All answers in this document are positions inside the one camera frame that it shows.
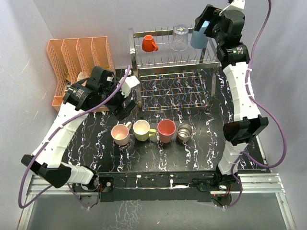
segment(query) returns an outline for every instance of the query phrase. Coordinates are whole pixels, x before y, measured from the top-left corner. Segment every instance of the transparent cup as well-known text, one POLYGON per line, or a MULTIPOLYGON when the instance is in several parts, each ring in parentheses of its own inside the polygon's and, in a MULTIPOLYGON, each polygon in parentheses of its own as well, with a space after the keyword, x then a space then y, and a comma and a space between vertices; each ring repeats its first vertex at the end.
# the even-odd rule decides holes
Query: transparent cup
POLYGON ((173 28, 173 35, 170 47, 174 51, 184 51, 188 48, 189 29, 186 25, 180 24, 173 28))

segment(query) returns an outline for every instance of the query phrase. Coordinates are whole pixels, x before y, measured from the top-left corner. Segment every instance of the gray floor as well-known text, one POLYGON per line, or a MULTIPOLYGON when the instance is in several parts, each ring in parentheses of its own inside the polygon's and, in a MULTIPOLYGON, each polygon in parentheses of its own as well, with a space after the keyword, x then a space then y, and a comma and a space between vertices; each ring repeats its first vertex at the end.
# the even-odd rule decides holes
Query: gray floor
POLYGON ((28 230, 285 230, 275 194, 243 194, 223 212, 195 201, 99 203, 87 212, 72 195, 42 195, 28 230))

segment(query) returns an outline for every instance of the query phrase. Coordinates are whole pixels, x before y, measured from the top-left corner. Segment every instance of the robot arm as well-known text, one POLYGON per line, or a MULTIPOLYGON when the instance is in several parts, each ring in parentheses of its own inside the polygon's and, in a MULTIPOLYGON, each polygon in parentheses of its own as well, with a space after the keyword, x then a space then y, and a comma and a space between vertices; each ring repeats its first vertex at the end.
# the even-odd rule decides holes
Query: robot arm
MULTIPOLYGON (((242 155, 249 142, 267 125, 267 117, 261 117, 257 106, 249 99, 246 92, 245 77, 250 61, 246 45, 240 42, 245 22, 244 0, 229 0, 229 6, 221 10, 207 5, 203 13, 195 20, 195 29, 199 31, 205 21, 209 25, 205 31, 207 37, 217 43, 217 58, 222 64, 231 90, 234 103, 234 122, 224 125, 226 139, 223 157, 216 168, 218 184, 233 183, 231 167, 242 155)), ((254 96, 250 79, 247 85, 254 96)))
MULTIPOLYGON (((97 188, 98 177, 94 170, 86 166, 74 166, 61 162, 71 138, 88 114, 72 120, 65 126, 62 126, 62 124, 74 116, 83 113, 84 110, 91 109, 100 104, 115 90, 118 83, 122 81, 123 78, 119 80, 112 71, 94 67, 91 77, 87 79, 85 86, 83 86, 84 80, 71 85, 64 96, 64 102, 61 105, 59 114, 45 139, 31 155, 23 156, 22 163, 28 166, 32 158, 38 153, 38 150, 42 148, 45 142, 48 142, 48 145, 31 167, 35 174, 47 180, 55 188, 60 188, 65 183, 83 184, 89 190, 97 188), (58 127, 61 127, 61 129, 48 141, 48 138, 58 127)), ((135 76, 127 77, 121 89, 106 104, 118 120, 129 115, 136 105, 134 101, 131 101, 124 108, 122 103, 128 97, 131 90, 139 83, 135 76)))

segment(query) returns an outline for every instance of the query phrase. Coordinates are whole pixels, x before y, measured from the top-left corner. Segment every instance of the stainless steel cup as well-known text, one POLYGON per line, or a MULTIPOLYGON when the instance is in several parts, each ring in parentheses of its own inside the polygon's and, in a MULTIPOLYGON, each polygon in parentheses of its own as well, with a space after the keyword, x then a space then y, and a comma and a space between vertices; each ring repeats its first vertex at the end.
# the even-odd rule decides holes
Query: stainless steel cup
POLYGON ((192 136, 193 129, 188 124, 181 124, 177 130, 177 140, 180 142, 187 142, 192 136))

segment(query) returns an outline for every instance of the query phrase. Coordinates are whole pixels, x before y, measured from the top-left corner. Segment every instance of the red cup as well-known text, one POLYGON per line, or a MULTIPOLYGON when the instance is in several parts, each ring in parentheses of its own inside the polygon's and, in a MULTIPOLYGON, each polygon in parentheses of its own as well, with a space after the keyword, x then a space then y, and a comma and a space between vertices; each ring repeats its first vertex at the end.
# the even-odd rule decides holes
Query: red cup
POLYGON ((154 38, 151 35, 146 35, 142 43, 142 49, 145 52, 153 52, 157 51, 159 47, 157 46, 157 44, 154 41, 154 38))
POLYGON ((162 143, 170 142, 175 131, 176 124, 171 120, 162 120, 158 124, 159 137, 162 143))

